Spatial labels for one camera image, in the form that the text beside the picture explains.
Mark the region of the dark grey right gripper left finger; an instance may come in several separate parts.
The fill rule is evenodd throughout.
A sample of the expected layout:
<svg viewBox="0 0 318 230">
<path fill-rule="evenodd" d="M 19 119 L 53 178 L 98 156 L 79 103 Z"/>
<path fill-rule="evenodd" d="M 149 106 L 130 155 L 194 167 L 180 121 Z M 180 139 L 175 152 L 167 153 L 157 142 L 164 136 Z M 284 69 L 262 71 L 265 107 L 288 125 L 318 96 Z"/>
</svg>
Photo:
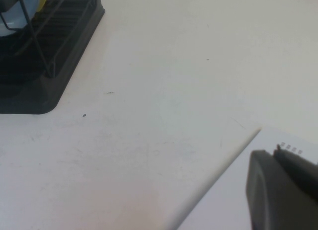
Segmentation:
<svg viewBox="0 0 318 230">
<path fill-rule="evenodd" d="M 254 230 L 316 230 L 318 188 L 300 188 L 273 154 L 253 151 L 246 197 Z"/>
</svg>

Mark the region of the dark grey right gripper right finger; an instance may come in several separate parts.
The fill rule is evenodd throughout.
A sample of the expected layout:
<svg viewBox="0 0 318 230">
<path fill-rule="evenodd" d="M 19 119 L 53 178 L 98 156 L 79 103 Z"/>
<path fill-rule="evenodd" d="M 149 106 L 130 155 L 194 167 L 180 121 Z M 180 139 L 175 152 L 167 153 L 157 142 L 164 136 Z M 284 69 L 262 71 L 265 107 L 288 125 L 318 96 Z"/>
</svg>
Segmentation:
<svg viewBox="0 0 318 230">
<path fill-rule="evenodd" d="M 293 182 L 300 188 L 318 187 L 318 166 L 277 145 L 273 153 L 276 161 L 282 166 Z"/>
</svg>

